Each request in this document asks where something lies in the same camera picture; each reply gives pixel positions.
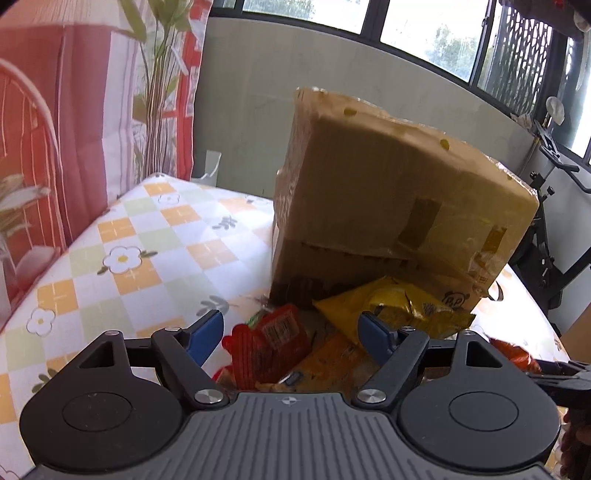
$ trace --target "silver bolt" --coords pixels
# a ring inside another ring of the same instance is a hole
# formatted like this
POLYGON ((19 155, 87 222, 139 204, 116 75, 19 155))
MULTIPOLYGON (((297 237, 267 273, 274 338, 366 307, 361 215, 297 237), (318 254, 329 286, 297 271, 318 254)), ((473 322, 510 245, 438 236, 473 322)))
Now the silver bolt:
POLYGON ((197 393, 195 393, 195 400, 197 400, 199 403, 212 405, 214 403, 220 403, 223 400, 223 393, 219 390, 206 388, 205 390, 199 390, 197 393))
POLYGON ((386 394, 376 388, 366 388, 357 394, 357 399, 363 403, 380 403, 386 400, 386 394))

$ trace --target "tree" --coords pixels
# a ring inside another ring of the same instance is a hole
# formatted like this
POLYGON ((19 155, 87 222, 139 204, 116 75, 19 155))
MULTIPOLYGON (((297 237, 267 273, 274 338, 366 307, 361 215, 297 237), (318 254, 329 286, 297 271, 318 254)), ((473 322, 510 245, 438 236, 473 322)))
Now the tree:
POLYGON ((468 80, 474 66, 477 49, 478 38, 455 37, 448 26, 442 25, 437 29, 433 48, 427 52, 427 58, 438 67, 459 76, 461 79, 468 80))
POLYGON ((309 20, 314 15, 313 0, 246 0, 244 10, 309 20))

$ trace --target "wall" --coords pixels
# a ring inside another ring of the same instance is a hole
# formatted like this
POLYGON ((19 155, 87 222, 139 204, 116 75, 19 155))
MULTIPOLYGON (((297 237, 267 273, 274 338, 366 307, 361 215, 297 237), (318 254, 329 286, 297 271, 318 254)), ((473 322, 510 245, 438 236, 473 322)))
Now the wall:
MULTIPOLYGON (((572 163, 563 157, 565 163, 572 163)), ((525 166, 523 179, 529 180, 531 171, 546 175, 551 170, 546 158, 536 153, 525 166)), ((591 186, 591 174, 581 168, 577 174, 585 186, 591 186)), ((555 265, 566 271, 591 247, 591 195, 581 192, 563 171, 554 169, 548 176, 543 190, 551 186, 556 193, 544 202, 548 229, 548 248, 555 258, 555 265)), ((583 313, 591 301, 591 270, 586 268, 565 290, 562 304, 550 310, 549 319, 561 332, 565 332, 583 313)))
POLYGON ((211 18, 197 88, 194 144, 222 152, 218 186, 272 197, 293 92, 317 86, 431 125, 518 170, 531 136, 460 86, 409 61, 334 35, 211 18))

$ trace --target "floral tablecloth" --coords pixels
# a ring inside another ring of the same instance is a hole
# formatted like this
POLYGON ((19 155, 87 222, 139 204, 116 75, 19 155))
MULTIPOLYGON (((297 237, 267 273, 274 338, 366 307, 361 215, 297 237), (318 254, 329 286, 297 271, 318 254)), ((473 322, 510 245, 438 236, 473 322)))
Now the floral tablecloth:
MULTIPOLYGON (((0 479, 33 466, 18 418, 29 398, 105 330, 147 337, 209 309, 225 333, 261 307, 271 281, 270 200, 157 174, 120 198, 74 242, 0 335, 0 479)), ((473 328, 537 358, 567 360, 544 315, 509 267, 476 307, 473 328)), ((218 347, 204 365, 231 362, 218 347)), ((154 380, 149 369, 139 376, 154 380)))

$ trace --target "window frame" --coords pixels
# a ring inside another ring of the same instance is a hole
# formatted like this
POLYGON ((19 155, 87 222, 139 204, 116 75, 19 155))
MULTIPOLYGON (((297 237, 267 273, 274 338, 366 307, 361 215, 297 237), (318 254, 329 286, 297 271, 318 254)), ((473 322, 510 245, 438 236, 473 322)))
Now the window frame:
MULTIPOLYGON (((492 35, 493 23, 495 18, 495 8, 497 8, 498 0, 488 0, 485 17, 482 20, 482 30, 480 32, 480 40, 478 49, 476 50, 476 58, 470 74, 470 79, 466 82, 461 78, 449 73, 446 70, 430 63, 427 60, 420 59, 404 50, 393 47, 391 45, 381 42, 382 31, 388 13, 390 0, 369 0, 368 9, 365 14, 363 26, 360 34, 350 31, 341 30, 335 27, 318 24, 309 20, 301 20, 298 18, 283 17, 281 15, 273 15, 259 12, 244 11, 245 0, 236 0, 233 8, 228 7, 213 7, 210 13, 211 17, 219 18, 242 18, 245 20, 257 20, 272 23, 279 23, 283 25, 290 25, 292 27, 307 28, 322 33, 335 35, 337 37, 346 38, 347 40, 356 41, 358 43, 376 48, 378 50, 387 52, 403 60, 410 61, 419 65, 430 72, 433 72, 446 80, 468 90, 473 95, 476 95, 481 100, 492 105, 497 110, 504 113, 506 116, 511 116, 512 113, 509 107, 500 102, 492 95, 478 87, 478 81, 482 72, 485 61, 486 50, 488 48, 490 38, 492 35)), ((553 29, 552 39, 550 41, 550 51, 548 52, 547 64, 545 67, 544 79, 541 85, 540 93, 536 100, 532 118, 537 119, 541 123, 546 116, 545 99, 551 95, 558 93, 558 87, 562 77, 564 62, 566 61, 567 51, 567 37, 557 30, 553 29)), ((557 142, 558 149, 567 158, 573 160, 576 164, 583 167, 591 173, 591 138, 587 145, 585 157, 581 158, 564 145, 557 142)))

